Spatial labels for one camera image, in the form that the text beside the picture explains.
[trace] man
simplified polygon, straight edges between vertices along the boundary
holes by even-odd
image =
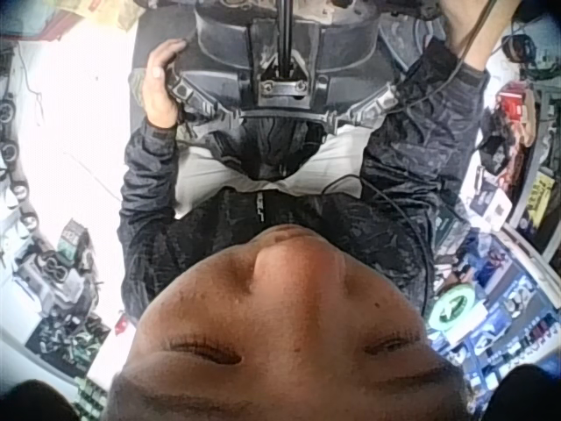
[[[462,374],[427,344],[434,219],[474,147],[486,61],[519,0],[443,0],[433,41],[364,150],[359,199],[222,189],[174,219],[177,105],[147,65],[126,150],[122,293],[137,333],[108,419],[465,419]]]

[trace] tape roll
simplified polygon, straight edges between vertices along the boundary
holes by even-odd
[[[475,304],[472,285],[458,285],[438,298],[429,317],[429,326],[438,331],[448,331],[460,323]]]

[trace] screw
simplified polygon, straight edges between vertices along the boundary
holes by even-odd
[[[269,94],[269,93],[273,92],[273,83],[272,82],[263,82],[263,83],[261,83],[261,88],[263,89],[263,92],[265,92],[266,94]]]
[[[298,81],[296,83],[296,90],[298,92],[303,92],[308,88],[308,84],[305,81]]]

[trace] eyelash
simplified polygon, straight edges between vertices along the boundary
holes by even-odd
[[[413,346],[421,341],[418,333],[413,332],[397,332],[390,336],[379,340],[375,344],[365,346],[365,352],[369,355],[376,356],[382,353],[392,353],[400,349]]]
[[[171,338],[166,344],[166,349],[180,353],[192,353],[197,357],[224,366],[234,366],[242,360],[242,357],[230,347],[211,341],[206,337]]]

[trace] nose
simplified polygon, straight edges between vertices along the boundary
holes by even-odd
[[[335,327],[344,279],[344,256],[330,243],[316,236],[289,238],[259,251],[252,300],[271,329],[289,342],[311,344]]]

